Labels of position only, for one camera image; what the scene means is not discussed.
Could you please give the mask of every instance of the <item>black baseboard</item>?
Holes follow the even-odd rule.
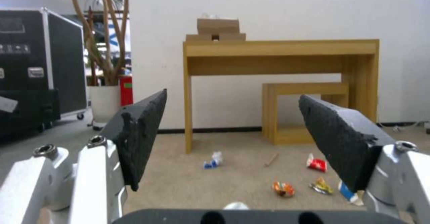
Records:
[[[415,122],[398,122],[398,123],[376,123],[376,125],[378,127],[395,127],[395,126],[399,126],[399,127],[406,127],[406,126],[410,126],[412,124],[414,124]]]
[[[399,122],[399,123],[382,123],[385,127],[394,126],[410,126],[414,122]],[[209,133],[209,132],[261,132],[261,127],[235,127],[235,128],[203,128],[203,129],[193,129],[194,133]],[[185,133],[184,129],[158,129],[158,134],[178,134]]]
[[[184,133],[184,129],[159,129],[158,134],[175,134]],[[193,129],[194,133],[209,133],[209,132],[261,132],[261,127],[236,127],[236,128],[204,128]]]

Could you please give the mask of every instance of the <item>white pot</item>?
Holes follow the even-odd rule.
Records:
[[[90,86],[89,95],[94,126],[103,127],[121,107],[120,87]]]

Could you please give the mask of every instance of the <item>wooden stick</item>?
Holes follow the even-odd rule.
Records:
[[[270,161],[268,161],[267,163],[264,164],[264,167],[269,167],[273,161],[275,161],[275,159],[279,156],[279,152],[277,152],[276,154],[273,155],[273,157],[270,159]]]

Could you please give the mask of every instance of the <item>trash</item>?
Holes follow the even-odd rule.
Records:
[[[223,210],[249,210],[249,207],[245,203],[237,201],[226,205]]]
[[[294,188],[288,183],[274,182],[272,189],[280,196],[292,197],[294,195]]]
[[[213,169],[216,168],[218,166],[220,166],[222,163],[222,154],[221,152],[214,152],[212,154],[212,160],[208,163],[208,162],[204,162],[203,163],[203,168],[205,169]]]
[[[279,152],[277,152],[276,154],[274,154],[273,157],[267,163],[264,164],[264,167],[269,167],[273,163],[273,161],[275,161],[275,159],[278,156],[279,156]]]
[[[350,204],[353,204],[355,206],[364,205],[363,201],[358,196],[358,194],[351,192],[344,182],[342,181],[339,182],[338,190],[348,200]]]
[[[313,154],[311,153],[307,158],[306,167],[308,167],[309,169],[316,169],[324,173],[327,172],[327,162],[321,159],[313,158]]]
[[[311,183],[309,187],[324,195],[331,195],[333,193],[333,189],[324,181],[322,177],[319,177],[315,183]]]

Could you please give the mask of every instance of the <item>wooden table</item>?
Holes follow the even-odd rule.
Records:
[[[192,148],[192,76],[341,73],[349,85],[349,107],[376,121],[378,39],[184,42],[183,47],[186,153]]]

